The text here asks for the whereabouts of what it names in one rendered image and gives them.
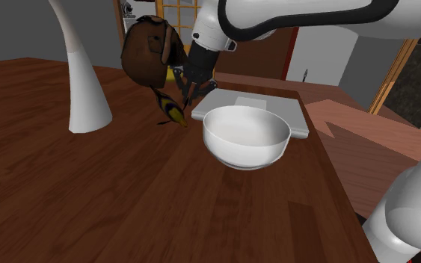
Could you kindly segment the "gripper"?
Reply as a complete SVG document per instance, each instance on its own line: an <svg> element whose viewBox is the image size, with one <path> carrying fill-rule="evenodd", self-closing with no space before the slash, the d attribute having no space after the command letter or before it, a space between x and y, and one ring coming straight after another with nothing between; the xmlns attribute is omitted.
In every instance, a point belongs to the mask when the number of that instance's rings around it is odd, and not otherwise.
<svg viewBox="0 0 421 263"><path fill-rule="evenodd" d="M176 85L183 96L183 109L187 107L188 101L191 105L192 101L198 96L206 96L218 86L217 81L211 78L219 55L219 51L206 49L193 40L188 53L188 62L185 64L185 75L182 66L172 68ZM189 97L190 85L184 82L184 77L191 83L195 83L193 92ZM207 81L209 83L205 87L199 85Z"/></svg>

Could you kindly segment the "yellow and purple bird figure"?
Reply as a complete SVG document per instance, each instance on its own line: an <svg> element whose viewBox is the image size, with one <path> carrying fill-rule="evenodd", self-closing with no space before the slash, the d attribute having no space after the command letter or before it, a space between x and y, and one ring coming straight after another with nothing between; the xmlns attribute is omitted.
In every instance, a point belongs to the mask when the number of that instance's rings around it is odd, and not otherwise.
<svg viewBox="0 0 421 263"><path fill-rule="evenodd" d="M184 102L183 107L181 108L179 104L174 101L169 95L159 91L154 87L150 87L151 90L156 95L156 101L159 108L163 111L163 113L168 118L167 121L163 121L158 123L158 125L164 125L170 122L178 123L184 128L188 127L188 123L185 120L184 110L187 107L189 99L186 99Z"/></svg>

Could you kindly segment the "brown dog head figure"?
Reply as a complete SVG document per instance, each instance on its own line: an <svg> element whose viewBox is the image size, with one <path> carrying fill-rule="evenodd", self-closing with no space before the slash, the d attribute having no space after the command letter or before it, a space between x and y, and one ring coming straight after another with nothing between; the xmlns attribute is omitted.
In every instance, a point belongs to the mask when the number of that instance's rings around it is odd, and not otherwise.
<svg viewBox="0 0 421 263"><path fill-rule="evenodd" d="M188 61L184 45L167 20L144 15L129 27L121 52L124 72L137 84L162 89L168 67Z"/></svg>

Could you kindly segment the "yellow framed window door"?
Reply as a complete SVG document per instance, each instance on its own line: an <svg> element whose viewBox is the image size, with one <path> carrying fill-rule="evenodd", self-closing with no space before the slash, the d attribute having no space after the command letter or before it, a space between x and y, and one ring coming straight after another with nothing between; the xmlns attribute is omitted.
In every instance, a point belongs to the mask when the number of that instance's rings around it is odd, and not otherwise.
<svg viewBox="0 0 421 263"><path fill-rule="evenodd" d="M156 14L177 31L185 50L192 42L192 30L203 0L155 0Z"/></svg>

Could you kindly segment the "white bowl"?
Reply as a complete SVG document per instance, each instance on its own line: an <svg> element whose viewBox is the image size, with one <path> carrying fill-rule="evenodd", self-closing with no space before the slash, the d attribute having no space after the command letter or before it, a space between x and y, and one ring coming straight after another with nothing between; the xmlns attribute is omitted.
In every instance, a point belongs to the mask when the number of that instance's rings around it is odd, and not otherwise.
<svg viewBox="0 0 421 263"><path fill-rule="evenodd" d="M206 148L237 170L258 170L278 161L291 135L291 128L281 117L250 106L216 108L203 118Z"/></svg>

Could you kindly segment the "dark red door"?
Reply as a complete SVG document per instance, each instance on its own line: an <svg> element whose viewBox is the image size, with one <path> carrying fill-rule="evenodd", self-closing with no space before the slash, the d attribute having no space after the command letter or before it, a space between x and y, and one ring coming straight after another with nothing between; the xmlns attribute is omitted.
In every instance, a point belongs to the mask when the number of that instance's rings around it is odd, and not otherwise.
<svg viewBox="0 0 421 263"><path fill-rule="evenodd" d="M263 40L238 42L234 52L221 52L218 73L285 80L299 27L279 28Z"/></svg>

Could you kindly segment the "grey closed laptop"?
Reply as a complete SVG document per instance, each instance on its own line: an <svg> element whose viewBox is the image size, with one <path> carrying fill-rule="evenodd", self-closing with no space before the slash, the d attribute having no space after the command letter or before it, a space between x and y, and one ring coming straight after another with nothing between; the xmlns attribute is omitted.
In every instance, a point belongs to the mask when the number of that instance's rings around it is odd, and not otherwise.
<svg viewBox="0 0 421 263"><path fill-rule="evenodd" d="M310 131L299 101L278 96L216 88L208 93L192 110L191 117L202 121L209 111L228 105L244 105L270 111L289 124L292 130L292 137L305 139L309 135Z"/></svg>

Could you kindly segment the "tall white vase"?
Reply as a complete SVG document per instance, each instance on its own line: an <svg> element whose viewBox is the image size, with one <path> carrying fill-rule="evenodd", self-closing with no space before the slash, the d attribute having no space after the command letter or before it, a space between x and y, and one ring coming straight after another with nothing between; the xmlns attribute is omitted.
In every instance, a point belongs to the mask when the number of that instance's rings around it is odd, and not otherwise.
<svg viewBox="0 0 421 263"><path fill-rule="evenodd" d="M70 77L69 130L74 134L94 132L112 121L105 94L60 0L48 0L60 23L67 50Z"/></svg>

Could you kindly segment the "white door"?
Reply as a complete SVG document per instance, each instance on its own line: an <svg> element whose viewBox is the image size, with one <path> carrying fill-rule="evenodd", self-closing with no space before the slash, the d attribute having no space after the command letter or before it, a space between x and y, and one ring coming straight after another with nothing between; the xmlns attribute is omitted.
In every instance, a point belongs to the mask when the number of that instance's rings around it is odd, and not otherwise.
<svg viewBox="0 0 421 263"><path fill-rule="evenodd" d="M300 28L286 79L337 86L357 38L356 33L339 26Z"/></svg>

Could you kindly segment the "brown wooden table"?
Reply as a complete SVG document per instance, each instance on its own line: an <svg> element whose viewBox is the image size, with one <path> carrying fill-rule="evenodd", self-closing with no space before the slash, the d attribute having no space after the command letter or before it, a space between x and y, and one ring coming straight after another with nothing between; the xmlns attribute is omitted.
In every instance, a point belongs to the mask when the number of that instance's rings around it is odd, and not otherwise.
<svg viewBox="0 0 421 263"><path fill-rule="evenodd" d="M377 263L317 134L234 170L201 122L96 74L113 120L73 134L67 65L0 61L0 263Z"/></svg>

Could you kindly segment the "wooden door frame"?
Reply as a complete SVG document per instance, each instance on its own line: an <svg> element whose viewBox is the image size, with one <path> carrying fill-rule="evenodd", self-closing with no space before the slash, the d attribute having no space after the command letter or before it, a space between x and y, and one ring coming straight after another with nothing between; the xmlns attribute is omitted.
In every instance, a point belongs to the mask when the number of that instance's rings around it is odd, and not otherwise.
<svg viewBox="0 0 421 263"><path fill-rule="evenodd" d="M399 77L399 74L408 61L408 58L411 56L411 53L417 45L418 41L418 39L403 40L400 50L397 52L393 63L391 64L384 80L381 83L381 86L375 94L375 98L372 100L371 105L369 106L367 111L368 113L376 115L380 111L384 100L387 98L389 92L393 88L396 79Z"/></svg>

